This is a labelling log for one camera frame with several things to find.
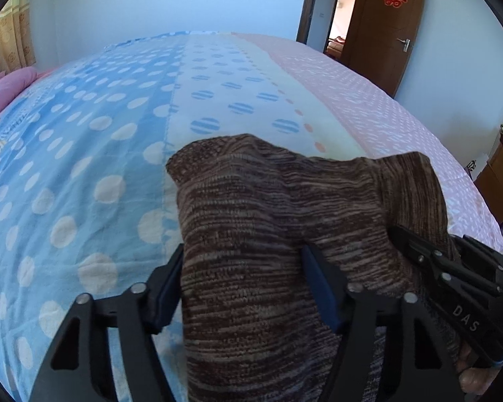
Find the patterned curtain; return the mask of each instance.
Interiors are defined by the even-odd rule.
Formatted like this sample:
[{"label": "patterned curtain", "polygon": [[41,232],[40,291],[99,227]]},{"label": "patterned curtain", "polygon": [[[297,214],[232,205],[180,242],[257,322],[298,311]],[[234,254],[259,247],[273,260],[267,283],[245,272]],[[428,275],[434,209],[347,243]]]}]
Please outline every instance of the patterned curtain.
[{"label": "patterned curtain", "polygon": [[30,34],[30,0],[8,0],[0,11],[0,72],[35,63]]}]

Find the bed sheet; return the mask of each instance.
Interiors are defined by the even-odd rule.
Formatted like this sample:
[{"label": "bed sheet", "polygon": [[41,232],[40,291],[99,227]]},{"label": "bed sheet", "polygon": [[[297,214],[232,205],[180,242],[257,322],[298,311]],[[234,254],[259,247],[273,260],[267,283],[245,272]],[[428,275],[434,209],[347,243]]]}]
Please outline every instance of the bed sheet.
[{"label": "bed sheet", "polygon": [[[180,242],[167,159],[193,140],[244,132],[334,159],[421,150],[451,231],[503,252],[451,154],[385,93],[319,53],[189,32],[114,45],[54,71],[1,115],[0,381],[15,400],[28,400],[76,295],[121,293]],[[110,338],[118,398],[129,401]],[[186,400],[180,309],[154,341],[176,399]]]}]

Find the screw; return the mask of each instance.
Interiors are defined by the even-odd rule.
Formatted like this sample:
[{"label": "screw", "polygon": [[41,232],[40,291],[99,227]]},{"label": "screw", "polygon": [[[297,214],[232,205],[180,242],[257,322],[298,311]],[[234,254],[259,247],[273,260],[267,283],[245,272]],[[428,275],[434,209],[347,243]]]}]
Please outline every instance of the screw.
[{"label": "screw", "polygon": [[82,293],[76,297],[76,303],[78,305],[84,305],[89,302],[91,299],[91,295],[89,293]]},{"label": "screw", "polygon": [[346,288],[352,293],[360,293],[363,291],[363,284],[361,284],[360,282],[349,282],[346,285]]},{"label": "screw", "polygon": [[140,294],[145,292],[147,290],[148,286],[145,282],[137,282],[136,284],[133,284],[132,287],[130,288],[130,291],[133,292],[135,295]]},{"label": "screw", "polygon": [[417,295],[415,293],[412,293],[411,291],[408,291],[404,294],[404,300],[409,304],[414,304],[417,302]]}]

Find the blue polka dot sheet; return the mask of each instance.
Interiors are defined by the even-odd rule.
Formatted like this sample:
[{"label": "blue polka dot sheet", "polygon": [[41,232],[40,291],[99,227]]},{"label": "blue polka dot sheet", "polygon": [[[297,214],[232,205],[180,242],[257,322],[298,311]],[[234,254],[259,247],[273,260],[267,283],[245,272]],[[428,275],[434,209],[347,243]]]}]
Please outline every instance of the blue polka dot sheet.
[{"label": "blue polka dot sheet", "polygon": [[[17,402],[28,400],[78,294],[121,294],[180,243],[170,156],[241,133],[310,156],[365,155],[320,100],[232,34],[113,45],[39,80],[2,112],[0,381]],[[187,400],[181,315],[154,337],[177,401]],[[115,331],[110,341],[117,395],[129,401]]]}]

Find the hand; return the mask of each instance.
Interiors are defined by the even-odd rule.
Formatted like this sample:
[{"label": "hand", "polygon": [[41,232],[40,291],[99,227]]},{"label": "hand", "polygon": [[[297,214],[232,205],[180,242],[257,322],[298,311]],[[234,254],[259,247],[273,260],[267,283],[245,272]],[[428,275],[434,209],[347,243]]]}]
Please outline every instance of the hand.
[{"label": "hand", "polygon": [[456,371],[460,373],[460,387],[464,393],[483,395],[499,373],[499,369],[468,368],[467,361],[470,354],[471,346],[464,342],[456,363]]}]

